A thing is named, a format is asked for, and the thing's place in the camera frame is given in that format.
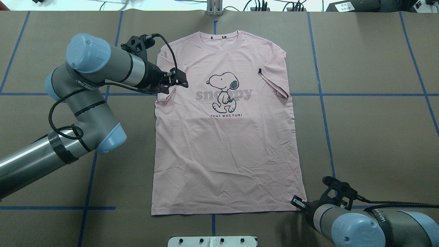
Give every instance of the shirt neckline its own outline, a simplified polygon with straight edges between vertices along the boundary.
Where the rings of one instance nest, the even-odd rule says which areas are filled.
[[[217,48],[213,48],[208,46],[205,41],[202,40],[206,39],[206,41],[208,42],[211,39],[215,39],[215,40],[220,40],[223,39],[223,37],[226,36],[227,38],[233,38],[237,36],[237,39],[235,41],[235,43],[232,46],[229,46],[227,48],[224,49],[217,49]],[[208,33],[202,33],[202,32],[197,32],[195,33],[195,37],[198,41],[198,43],[205,49],[213,51],[213,52],[228,52],[228,51],[233,51],[235,50],[242,41],[242,31],[237,30],[235,32],[232,33],[226,33],[226,34],[208,34]]]

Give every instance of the cartoon dog head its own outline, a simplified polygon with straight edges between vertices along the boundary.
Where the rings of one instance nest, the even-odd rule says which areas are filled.
[[[209,78],[206,84],[216,87],[221,91],[227,91],[229,89],[235,90],[239,87],[238,79],[231,72],[225,72],[221,75],[213,75]]]

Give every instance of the white bracket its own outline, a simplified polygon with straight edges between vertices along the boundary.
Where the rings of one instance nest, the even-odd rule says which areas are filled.
[[[206,15],[223,15],[223,0],[207,0]]]
[[[257,239],[252,236],[173,237],[168,247],[258,247]]]

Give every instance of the sticker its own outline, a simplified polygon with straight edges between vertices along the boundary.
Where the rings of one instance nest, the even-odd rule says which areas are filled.
[[[337,10],[339,12],[348,12],[348,11],[355,10],[355,8],[354,8],[354,6],[352,6],[351,2],[336,4],[335,7],[337,8]]]

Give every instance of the red object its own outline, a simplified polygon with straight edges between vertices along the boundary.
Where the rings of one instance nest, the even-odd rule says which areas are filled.
[[[10,10],[10,9],[0,1],[0,10]]]

